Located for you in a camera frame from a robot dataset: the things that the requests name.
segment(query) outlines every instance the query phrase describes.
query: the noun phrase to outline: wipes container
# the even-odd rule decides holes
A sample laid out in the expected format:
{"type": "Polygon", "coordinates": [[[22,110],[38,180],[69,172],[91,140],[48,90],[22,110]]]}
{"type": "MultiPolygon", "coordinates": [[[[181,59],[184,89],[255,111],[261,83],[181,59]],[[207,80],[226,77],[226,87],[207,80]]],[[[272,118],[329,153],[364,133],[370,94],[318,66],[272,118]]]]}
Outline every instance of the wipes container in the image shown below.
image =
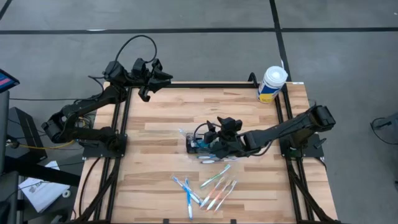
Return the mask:
{"type": "Polygon", "coordinates": [[[264,74],[261,85],[257,91],[257,99],[261,103],[270,103],[278,95],[287,79],[287,72],[279,67],[269,67],[264,74]]]}

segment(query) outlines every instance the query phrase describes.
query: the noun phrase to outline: concrete floor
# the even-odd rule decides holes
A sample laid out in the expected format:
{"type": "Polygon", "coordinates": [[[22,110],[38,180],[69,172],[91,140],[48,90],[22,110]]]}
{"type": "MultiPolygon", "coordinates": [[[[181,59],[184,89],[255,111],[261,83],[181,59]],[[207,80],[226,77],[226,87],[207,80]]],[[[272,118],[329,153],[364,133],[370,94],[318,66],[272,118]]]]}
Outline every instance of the concrete floor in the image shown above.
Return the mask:
{"type": "MultiPolygon", "coordinates": [[[[398,27],[396,0],[276,0],[287,27],[398,27]]],[[[0,30],[273,27],[268,1],[13,0],[0,30]]],[[[0,67],[21,81],[12,97],[87,97],[129,34],[0,35],[0,67]]],[[[241,81],[280,65],[275,34],[150,34],[164,71],[175,80],[241,81]]],[[[398,149],[378,140],[369,122],[398,111],[398,32],[283,34],[293,81],[327,105],[337,125],[324,134],[328,177],[339,219],[346,223],[398,220],[398,149]]],[[[149,41],[136,40],[119,60],[131,68],[150,58],[149,41]]],[[[38,123],[63,101],[12,101],[38,123]]],[[[64,154],[52,152],[51,157],[64,154]]]]}

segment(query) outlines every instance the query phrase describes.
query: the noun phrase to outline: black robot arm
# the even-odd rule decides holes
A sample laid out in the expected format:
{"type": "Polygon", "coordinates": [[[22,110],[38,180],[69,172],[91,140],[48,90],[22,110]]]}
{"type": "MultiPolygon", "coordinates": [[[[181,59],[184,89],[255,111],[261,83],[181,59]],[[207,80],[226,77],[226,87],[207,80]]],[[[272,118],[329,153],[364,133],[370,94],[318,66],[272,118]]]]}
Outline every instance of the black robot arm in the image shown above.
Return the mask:
{"type": "Polygon", "coordinates": [[[207,122],[209,131],[204,135],[204,142],[210,144],[210,153],[222,159],[226,156],[249,157],[256,155],[273,140],[289,137],[290,147],[299,149],[315,132],[330,130],[336,123],[326,106],[313,106],[306,112],[297,115],[279,125],[266,130],[253,130],[238,134],[242,121],[232,118],[218,118],[221,130],[216,132],[214,126],[207,122]]]}
{"type": "Polygon", "coordinates": [[[110,82],[104,92],[86,100],[78,100],[72,105],[64,106],[58,113],[42,125],[47,136],[54,143],[69,142],[74,139],[101,141],[110,150],[118,147],[118,135],[111,127],[101,129],[77,128],[75,123],[80,116],[97,110],[108,104],[121,103],[127,98],[128,87],[139,87],[139,96],[148,102],[148,92],[157,92],[171,84],[173,76],[162,72],[158,59],[152,62],[152,71],[146,68],[146,62],[139,58],[134,63],[131,73],[117,61],[110,62],[104,72],[104,79],[110,82]]]}

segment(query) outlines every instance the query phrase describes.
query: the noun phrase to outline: wooden tabletop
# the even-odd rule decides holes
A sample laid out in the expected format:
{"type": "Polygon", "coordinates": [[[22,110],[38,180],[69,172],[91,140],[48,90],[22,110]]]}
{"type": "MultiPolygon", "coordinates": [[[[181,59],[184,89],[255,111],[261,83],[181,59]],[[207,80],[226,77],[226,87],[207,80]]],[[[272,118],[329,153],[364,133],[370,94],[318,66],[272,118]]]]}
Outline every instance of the wooden tabletop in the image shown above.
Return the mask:
{"type": "MultiPolygon", "coordinates": [[[[288,83],[294,115],[308,108],[307,94],[302,83],[288,83]]],[[[228,116],[243,121],[242,131],[266,129],[278,124],[275,103],[262,104],[256,99],[256,89],[250,88],[164,88],[143,102],[135,89],[127,122],[128,146],[121,161],[118,187],[114,201],[113,223],[188,223],[185,192],[171,176],[190,179],[192,189],[202,198],[213,188],[200,190],[206,179],[223,169],[226,163],[201,164],[185,149],[185,139],[178,129],[192,132],[206,120],[228,116]]],[[[285,120],[283,97],[280,96],[285,120]]],[[[120,110],[119,122],[123,113],[120,110]]],[[[95,128],[110,126],[113,105],[98,110],[95,128]]],[[[79,193],[88,169],[95,159],[85,162],[79,193]]],[[[83,197],[83,210],[98,192],[103,169],[101,159],[88,179],[83,197]]],[[[325,168],[315,159],[303,161],[312,196],[326,214],[337,219],[325,168]]],[[[229,162],[230,177],[238,180],[235,190],[217,212],[205,212],[193,202],[193,222],[229,223],[295,223],[294,209],[284,158],[279,142],[274,141],[261,157],[242,158],[229,162]]],[[[303,198],[300,203],[306,218],[303,198]]],[[[104,197],[101,217],[106,213],[108,195],[104,197]]]]}

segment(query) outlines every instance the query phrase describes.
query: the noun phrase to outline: white paper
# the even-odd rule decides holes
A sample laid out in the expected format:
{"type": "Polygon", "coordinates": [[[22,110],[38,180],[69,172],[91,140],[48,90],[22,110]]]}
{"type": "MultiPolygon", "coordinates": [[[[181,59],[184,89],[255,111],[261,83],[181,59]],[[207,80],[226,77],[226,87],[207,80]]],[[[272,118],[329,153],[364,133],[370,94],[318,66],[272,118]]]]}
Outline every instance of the white paper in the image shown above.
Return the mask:
{"type": "MultiPolygon", "coordinates": [[[[60,170],[56,161],[49,162],[46,167],[60,170]]],[[[61,196],[64,191],[68,190],[70,186],[65,184],[43,183],[43,180],[29,177],[19,184],[19,188],[29,199],[30,203],[36,209],[36,212],[40,213],[61,196]]]]}

